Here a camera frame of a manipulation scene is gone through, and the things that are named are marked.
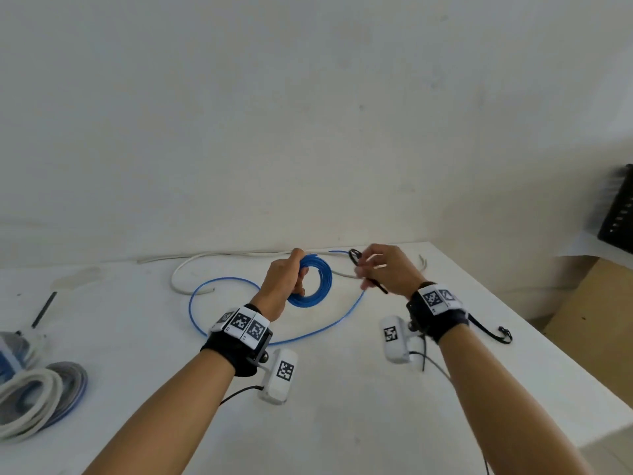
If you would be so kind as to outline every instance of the table surface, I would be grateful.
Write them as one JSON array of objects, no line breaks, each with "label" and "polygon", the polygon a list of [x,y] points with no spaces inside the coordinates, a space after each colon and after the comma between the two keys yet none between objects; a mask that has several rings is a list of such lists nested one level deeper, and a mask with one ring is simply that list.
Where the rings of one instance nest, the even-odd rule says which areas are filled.
[{"label": "table surface", "polygon": [[[427,278],[452,287],[484,325],[511,330],[514,342],[502,345],[473,328],[574,444],[633,423],[633,410],[437,248],[428,242],[401,247],[416,263],[418,254],[426,258]],[[334,270],[351,273],[349,260],[326,258]],[[261,283],[272,259],[203,258],[187,265],[178,282],[191,289],[219,276]],[[178,263],[0,270],[2,329],[29,324],[51,287],[61,288],[39,327],[47,335],[45,360],[76,361],[89,374],[75,412],[31,439],[0,446],[2,473],[80,474],[138,406],[197,353],[204,340],[187,317],[189,297],[169,288]],[[309,274],[308,286],[316,286],[315,279]],[[288,305],[273,324],[274,339],[338,319],[359,296],[358,286],[335,276],[321,304]],[[206,328],[252,294],[246,284],[219,282],[214,293],[196,297],[194,313]],[[431,364],[420,373],[385,359],[378,321],[391,314],[407,316],[403,299],[374,289],[339,325],[287,345],[299,355],[288,402],[270,405],[248,391],[223,405],[186,473],[484,474],[450,383]],[[445,367],[435,344],[428,353]],[[227,393],[261,377],[260,371],[235,379]]]}]

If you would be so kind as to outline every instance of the black clip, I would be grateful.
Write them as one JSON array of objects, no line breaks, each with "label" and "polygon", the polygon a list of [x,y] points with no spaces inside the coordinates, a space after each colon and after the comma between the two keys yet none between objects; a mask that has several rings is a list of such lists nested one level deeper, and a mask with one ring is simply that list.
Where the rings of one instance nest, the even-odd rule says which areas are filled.
[{"label": "black clip", "polygon": [[[352,261],[352,263],[354,263],[354,265],[358,266],[358,261],[360,259],[360,257],[362,257],[362,253],[360,253],[357,249],[352,248],[350,249],[347,254],[349,255],[349,259]],[[382,292],[387,295],[389,292],[387,291],[387,289],[382,286],[380,284],[380,282],[378,280],[375,280],[373,278],[368,278],[368,280],[374,284],[374,286],[380,288],[382,290]]]}]

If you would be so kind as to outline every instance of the right hand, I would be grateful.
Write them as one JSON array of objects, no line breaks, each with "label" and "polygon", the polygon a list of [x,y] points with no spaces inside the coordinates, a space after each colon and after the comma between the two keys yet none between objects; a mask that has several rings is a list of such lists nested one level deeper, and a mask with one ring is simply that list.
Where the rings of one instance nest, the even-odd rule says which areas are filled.
[{"label": "right hand", "polygon": [[408,299],[427,281],[399,247],[377,243],[365,249],[354,272],[358,278],[364,279],[361,290],[373,287],[374,284],[367,280],[373,278],[391,293]]}]

